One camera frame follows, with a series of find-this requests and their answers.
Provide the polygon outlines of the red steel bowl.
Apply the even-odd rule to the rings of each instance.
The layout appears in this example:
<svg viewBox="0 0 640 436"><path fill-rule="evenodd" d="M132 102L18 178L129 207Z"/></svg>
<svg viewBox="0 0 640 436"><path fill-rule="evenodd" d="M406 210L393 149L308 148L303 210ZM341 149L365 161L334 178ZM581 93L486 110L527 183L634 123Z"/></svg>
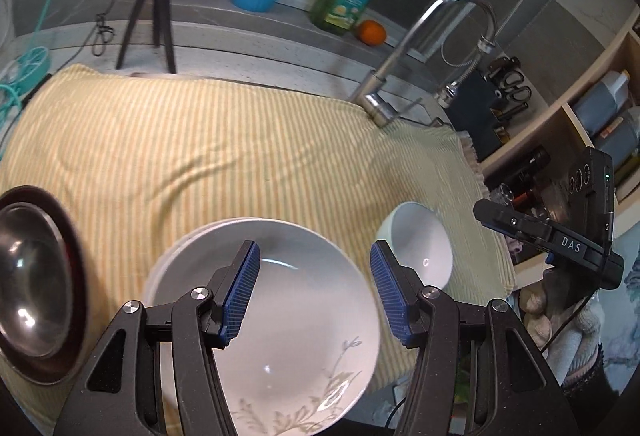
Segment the red steel bowl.
<svg viewBox="0 0 640 436"><path fill-rule="evenodd" d="M73 284L58 227L26 202L1 210L1 334L22 354L49 357L70 330Z"/></svg>

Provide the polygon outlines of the black scissors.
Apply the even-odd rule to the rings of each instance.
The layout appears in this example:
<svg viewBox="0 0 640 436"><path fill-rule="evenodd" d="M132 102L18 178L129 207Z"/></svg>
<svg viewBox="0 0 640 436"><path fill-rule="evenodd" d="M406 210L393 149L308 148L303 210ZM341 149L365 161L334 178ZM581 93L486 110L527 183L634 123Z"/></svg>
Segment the black scissors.
<svg viewBox="0 0 640 436"><path fill-rule="evenodd" d="M517 56L500 56L488 67L485 79L495 86L496 101L491 110L504 112L510 104L528 106L533 96L532 88L525 84L525 76L521 71L521 61Z"/></svg>

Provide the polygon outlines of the black tripod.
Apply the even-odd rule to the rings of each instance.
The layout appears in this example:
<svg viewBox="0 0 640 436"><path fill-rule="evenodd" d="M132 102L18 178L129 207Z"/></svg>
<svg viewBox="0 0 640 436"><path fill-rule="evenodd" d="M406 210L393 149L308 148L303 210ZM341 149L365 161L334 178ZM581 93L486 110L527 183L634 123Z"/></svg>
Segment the black tripod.
<svg viewBox="0 0 640 436"><path fill-rule="evenodd" d="M146 0L136 0L132 8L124 38L118 52L115 68L120 70L124 66L126 52L131 44L132 34L140 18L143 6ZM171 3L170 0L152 0L152 44L155 48L161 44L165 48L165 56L168 72L177 74L177 63L174 48L174 36L172 36L171 27Z"/></svg>

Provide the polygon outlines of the dark knife block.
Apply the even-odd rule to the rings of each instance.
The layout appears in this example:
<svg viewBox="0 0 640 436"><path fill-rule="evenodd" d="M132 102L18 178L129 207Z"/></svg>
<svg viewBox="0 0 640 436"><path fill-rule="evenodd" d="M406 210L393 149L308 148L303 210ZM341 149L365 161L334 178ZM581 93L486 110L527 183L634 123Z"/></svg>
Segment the dark knife block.
<svg viewBox="0 0 640 436"><path fill-rule="evenodd" d="M495 86L474 72L463 81L457 98L445 111L455 130L469 133L479 162L502 145L496 133L499 122L491 110L496 102Z"/></svg>

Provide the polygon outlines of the wooden shelf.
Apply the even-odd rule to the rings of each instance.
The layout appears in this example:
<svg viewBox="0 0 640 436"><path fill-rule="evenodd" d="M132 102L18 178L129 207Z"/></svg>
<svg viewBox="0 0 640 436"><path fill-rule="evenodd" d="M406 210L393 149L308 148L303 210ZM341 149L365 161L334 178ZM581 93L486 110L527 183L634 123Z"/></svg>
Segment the wooden shelf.
<svg viewBox="0 0 640 436"><path fill-rule="evenodd" d="M510 142L480 163L485 181L490 185L503 182L514 173L518 162L536 148L544 148L550 163L536 174L537 187L566 185L566 174L591 138L579 122L572 105L610 70L626 70L630 75L629 101L639 102L639 36L634 26L639 23L639 9L633 8L611 44L585 72L549 107L540 112Z"/></svg>

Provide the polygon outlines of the yellow striped cloth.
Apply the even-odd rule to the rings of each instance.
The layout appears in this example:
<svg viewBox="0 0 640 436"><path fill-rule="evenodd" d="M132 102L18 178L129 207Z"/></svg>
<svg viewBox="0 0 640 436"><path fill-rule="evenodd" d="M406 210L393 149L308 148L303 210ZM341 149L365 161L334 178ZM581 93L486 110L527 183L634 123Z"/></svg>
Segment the yellow striped cloth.
<svg viewBox="0 0 640 436"><path fill-rule="evenodd" d="M160 255L195 229L279 219L337 245L361 272L399 204L431 208L454 252L448 293L483 305L508 296L506 243L473 217L484 178L461 133L376 127L325 96L216 79L134 78L77 64L29 103L1 162L1 198L36 201L76 237L73 333L52 356L1 375L43 432L122 303Z"/></svg>

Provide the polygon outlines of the orange fruit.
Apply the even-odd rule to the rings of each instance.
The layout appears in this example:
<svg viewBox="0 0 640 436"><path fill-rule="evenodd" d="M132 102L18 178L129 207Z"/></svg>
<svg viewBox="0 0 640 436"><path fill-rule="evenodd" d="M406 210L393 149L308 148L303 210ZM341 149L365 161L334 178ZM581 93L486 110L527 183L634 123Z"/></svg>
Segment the orange fruit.
<svg viewBox="0 0 640 436"><path fill-rule="evenodd" d="M384 44L387 38L385 27L373 20L360 22L354 29L355 37L369 47L378 47Z"/></svg>

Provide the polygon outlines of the white plate grey leaf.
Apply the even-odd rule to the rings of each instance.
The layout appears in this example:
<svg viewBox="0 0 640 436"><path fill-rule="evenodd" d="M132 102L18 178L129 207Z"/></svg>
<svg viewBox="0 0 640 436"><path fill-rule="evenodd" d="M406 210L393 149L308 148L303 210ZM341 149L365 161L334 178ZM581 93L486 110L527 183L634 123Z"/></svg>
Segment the white plate grey leaf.
<svg viewBox="0 0 640 436"><path fill-rule="evenodd" d="M337 246L294 223L231 219L175 253L145 305L205 285L246 240L262 255L258 278L239 335L214 353L233 423L241 435L317 435L366 391L380 348L370 286Z"/></svg>

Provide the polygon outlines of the red rose deep plate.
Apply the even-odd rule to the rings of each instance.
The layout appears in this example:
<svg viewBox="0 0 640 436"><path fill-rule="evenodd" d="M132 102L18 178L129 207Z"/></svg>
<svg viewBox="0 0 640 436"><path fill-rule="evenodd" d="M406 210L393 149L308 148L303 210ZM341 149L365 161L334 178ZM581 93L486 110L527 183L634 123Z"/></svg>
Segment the red rose deep plate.
<svg viewBox="0 0 640 436"><path fill-rule="evenodd" d="M151 303L151 299L154 297L158 283L160 283L160 278L163 277L163 274L165 273L166 268L170 264L172 257L174 257L175 253L179 252L184 245L188 245L191 241L193 241L200 235L206 233L211 229L224 225L225 223L230 221L231 219L228 218L228 219L222 219L219 221L209 223L208 225L200 226L195 230L187 233L183 237L180 237L178 241L175 241L175 243L171 245L171 247L168 248L168 250L165 253L163 253L162 256L160 256L160 258L157 260L157 262L149 272L148 278L146 278L146 281L143 286L143 292L142 292L143 303L144 304Z"/></svg>

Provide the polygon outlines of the chrome faucet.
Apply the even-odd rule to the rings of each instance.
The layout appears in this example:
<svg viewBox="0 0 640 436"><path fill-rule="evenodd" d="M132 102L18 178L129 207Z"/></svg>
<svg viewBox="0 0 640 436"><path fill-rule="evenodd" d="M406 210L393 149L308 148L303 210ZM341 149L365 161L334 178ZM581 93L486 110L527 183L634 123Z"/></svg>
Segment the chrome faucet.
<svg viewBox="0 0 640 436"><path fill-rule="evenodd" d="M474 72L480 60L484 56L488 56L495 50L495 39L497 36L497 25L495 11L488 0L434 0L424 10L420 18L411 26L405 36L401 38L399 44L394 48L390 55L382 62L376 70L370 70L366 78L360 82L360 85L349 98L349 101L359 105L372 119L372 122L378 128L385 128L402 114L418 105L422 99L408 105L403 111L396 111L388 102L386 102L380 92L386 84L387 77L395 70L400 61L405 58L411 47L418 42L422 36L424 28L428 22L441 10L448 9L455 4L472 4L482 10L486 16L486 29L484 34L478 38L474 56L471 64L465 67L461 75L453 81L443 84L436 91L436 101L438 105L446 110L450 104L457 99L459 89L462 84Z"/></svg>

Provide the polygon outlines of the pale green ceramic bowl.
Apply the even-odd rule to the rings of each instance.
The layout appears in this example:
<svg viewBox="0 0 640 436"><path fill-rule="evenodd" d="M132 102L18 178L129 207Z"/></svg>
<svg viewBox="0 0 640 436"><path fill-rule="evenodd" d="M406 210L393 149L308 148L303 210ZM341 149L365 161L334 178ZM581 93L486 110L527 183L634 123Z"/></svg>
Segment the pale green ceramic bowl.
<svg viewBox="0 0 640 436"><path fill-rule="evenodd" d="M412 268L424 285L443 289L449 282L454 255L446 229L434 211L404 202L383 220L376 234L401 266Z"/></svg>

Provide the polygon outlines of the large steel bowl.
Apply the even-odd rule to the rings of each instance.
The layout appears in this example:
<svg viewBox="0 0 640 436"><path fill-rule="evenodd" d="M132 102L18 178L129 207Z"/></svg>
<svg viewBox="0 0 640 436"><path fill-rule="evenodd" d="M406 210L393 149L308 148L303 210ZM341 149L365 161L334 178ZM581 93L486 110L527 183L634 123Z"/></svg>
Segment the large steel bowl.
<svg viewBox="0 0 640 436"><path fill-rule="evenodd" d="M25 380L70 378L86 338L88 283L73 222L46 190L1 196L1 352Z"/></svg>

